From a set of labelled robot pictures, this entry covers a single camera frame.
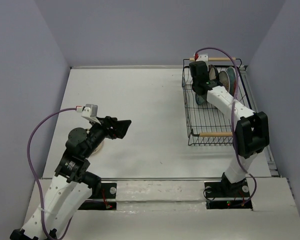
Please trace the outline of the yellow black patterned plate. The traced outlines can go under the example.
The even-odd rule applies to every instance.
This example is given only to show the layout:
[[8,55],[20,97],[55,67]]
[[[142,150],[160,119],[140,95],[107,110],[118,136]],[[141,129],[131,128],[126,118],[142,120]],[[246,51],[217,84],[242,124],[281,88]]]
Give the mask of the yellow black patterned plate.
[[201,96],[198,95],[197,93],[195,94],[195,102],[198,106],[203,105],[203,103],[205,102],[205,99]]

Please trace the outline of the dark red rimmed beige plate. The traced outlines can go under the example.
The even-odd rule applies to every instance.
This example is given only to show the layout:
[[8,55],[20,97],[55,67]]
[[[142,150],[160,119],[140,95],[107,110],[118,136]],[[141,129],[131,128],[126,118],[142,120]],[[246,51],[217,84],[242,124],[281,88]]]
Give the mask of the dark red rimmed beige plate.
[[219,80],[220,79],[219,71],[214,65],[210,64],[208,66],[208,70],[209,70],[208,75],[209,75],[210,80]]

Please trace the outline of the white plate orange sunburst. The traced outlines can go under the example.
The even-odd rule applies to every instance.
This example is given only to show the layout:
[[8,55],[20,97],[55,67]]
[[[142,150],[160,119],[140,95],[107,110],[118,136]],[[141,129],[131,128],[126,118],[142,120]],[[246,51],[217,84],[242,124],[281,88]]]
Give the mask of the white plate orange sunburst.
[[225,87],[225,89],[230,91],[230,79],[226,71],[222,70],[219,73],[219,81]]

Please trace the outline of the cream translucent plate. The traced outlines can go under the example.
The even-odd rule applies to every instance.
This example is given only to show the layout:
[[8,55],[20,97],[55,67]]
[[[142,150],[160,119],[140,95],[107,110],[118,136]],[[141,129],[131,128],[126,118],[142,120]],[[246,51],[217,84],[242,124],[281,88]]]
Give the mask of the cream translucent plate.
[[91,155],[95,155],[98,153],[103,145],[104,145],[104,139],[106,138],[105,133],[102,128],[98,127],[96,129],[86,128],[87,132],[87,138],[86,138],[86,144],[87,144],[87,153],[86,156],[89,157]]

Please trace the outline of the red teal floral plate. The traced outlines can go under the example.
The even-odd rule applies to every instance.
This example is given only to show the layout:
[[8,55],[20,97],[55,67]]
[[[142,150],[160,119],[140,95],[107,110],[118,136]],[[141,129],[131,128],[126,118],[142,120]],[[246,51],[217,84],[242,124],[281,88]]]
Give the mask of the red teal floral plate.
[[226,70],[229,79],[229,93],[234,96],[237,87],[237,76],[234,67],[230,66]]

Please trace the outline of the blue white floral small plate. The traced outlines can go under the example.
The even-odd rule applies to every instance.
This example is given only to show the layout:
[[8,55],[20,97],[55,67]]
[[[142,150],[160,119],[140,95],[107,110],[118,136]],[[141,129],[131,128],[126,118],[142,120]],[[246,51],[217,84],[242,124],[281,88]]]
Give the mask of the blue white floral small plate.
[[208,104],[209,102],[207,101],[207,99],[205,99],[203,96],[198,96],[196,98],[196,103],[199,105],[199,106],[202,106],[204,104]]

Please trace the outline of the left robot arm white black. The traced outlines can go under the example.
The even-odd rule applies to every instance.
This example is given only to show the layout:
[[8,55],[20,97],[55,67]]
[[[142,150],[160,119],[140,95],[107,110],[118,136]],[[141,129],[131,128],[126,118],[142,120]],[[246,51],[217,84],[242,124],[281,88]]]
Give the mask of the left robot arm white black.
[[131,120],[115,117],[90,118],[90,129],[77,127],[68,134],[65,151],[46,193],[30,219],[10,235],[12,240],[61,240],[75,212],[100,194],[101,178],[89,172],[88,158],[104,139],[123,139]]

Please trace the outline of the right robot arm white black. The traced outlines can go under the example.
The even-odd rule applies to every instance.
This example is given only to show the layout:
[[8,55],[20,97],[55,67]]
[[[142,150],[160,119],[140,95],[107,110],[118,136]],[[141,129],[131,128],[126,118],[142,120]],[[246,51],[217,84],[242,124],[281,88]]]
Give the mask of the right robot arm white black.
[[206,61],[196,60],[188,65],[195,102],[208,103],[219,110],[230,122],[234,158],[219,182],[207,186],[207,197],[235,198],[246,188],[246,176],[253,160],[270,143],[268,116],[255,112],[238,99],[239,71],[230,66],[218,71]]

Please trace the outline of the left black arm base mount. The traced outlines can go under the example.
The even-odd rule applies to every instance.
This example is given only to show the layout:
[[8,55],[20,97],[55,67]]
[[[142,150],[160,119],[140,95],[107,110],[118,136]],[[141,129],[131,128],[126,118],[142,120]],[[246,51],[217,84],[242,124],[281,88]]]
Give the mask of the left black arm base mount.
[[100,190],[93,191],[80,207],[82,211],[114,211],[117,209],[117,183],[102,182]]

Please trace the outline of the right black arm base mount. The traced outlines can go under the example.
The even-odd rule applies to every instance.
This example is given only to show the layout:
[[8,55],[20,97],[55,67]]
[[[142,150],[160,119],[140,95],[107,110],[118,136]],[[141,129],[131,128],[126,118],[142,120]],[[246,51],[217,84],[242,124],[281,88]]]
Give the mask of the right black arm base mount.
[[220,181],[205,182],[203,196],[208,210],[253,209],[246,180],[231,190],[222,189]]

